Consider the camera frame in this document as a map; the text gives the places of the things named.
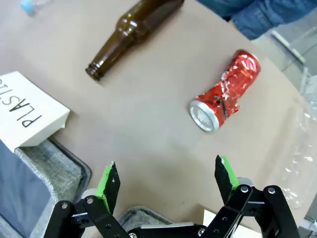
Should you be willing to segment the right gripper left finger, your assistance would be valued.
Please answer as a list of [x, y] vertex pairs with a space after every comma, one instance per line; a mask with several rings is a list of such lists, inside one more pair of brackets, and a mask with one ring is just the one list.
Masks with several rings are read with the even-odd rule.
[[44, 237], [80, 238], [85, 229], [95, 227], [104, 238], [128, 238], [129, 235], [113, 216], [120, 179], [113, 162], [104, 169], [94, 195], [77, 203], [62, 200], [54, 206]]

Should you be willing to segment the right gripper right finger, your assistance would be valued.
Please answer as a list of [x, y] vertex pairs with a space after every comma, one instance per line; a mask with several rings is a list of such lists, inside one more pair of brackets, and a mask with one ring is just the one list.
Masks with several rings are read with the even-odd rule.
[[224, 206], [200, 235], [202, 238], [231, 238], [244, 217], [253, 217], [264, 238], [298, 238], [299, 231], [280, 187], [263, 190], [242, 183], [228, 159], [215, 159], [215, 180]]

